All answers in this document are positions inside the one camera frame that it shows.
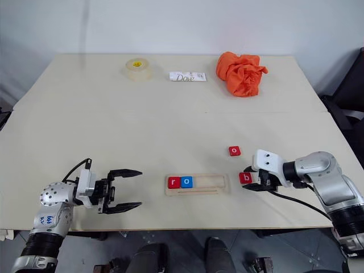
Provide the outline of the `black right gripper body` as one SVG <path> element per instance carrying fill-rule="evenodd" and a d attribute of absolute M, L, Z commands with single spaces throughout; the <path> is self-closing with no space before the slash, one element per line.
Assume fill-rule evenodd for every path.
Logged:
<path fill-rule="evenodd" d="M 260 169 L 258 172 L 258 182 L 260 191 L 277 191 L 279 179 L 268 171 Z"/>

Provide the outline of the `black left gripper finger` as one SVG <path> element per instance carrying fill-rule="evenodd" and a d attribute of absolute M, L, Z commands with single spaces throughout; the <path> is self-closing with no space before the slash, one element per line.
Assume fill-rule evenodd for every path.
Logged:
<path fill-rule="evenodd" d="M 105 205 L 102 209 L 102 213 L 103 214 L 124 213 L 134 208 L 137 208 L 140 205 L 142 205 L 141 202 L 127 202 L 123 204 L 117 204 L 114 207 L 109 207 L 108 205 Z"/>
<path fill-rule="evenodd" d="M 110 172 L 107 175 L 108 181 L 114 181 L 116 177 L 122 177 L 122 178 L 128 178 L 128 177 L 135 177 L 142 175 L 143 173 L 136 170 L 131 169 L 114 169 L 110 170 Z"/>

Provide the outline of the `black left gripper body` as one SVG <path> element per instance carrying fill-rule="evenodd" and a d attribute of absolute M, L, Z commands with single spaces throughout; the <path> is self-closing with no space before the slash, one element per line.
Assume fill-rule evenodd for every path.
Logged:
<path fill-rule="evenodd" d="M 97 213 L 115 213 L 114 207 L 109 207 L 114 201 L 114 178 L 97 180 L 92 193 L 92 204 L 97 207 Z"/>

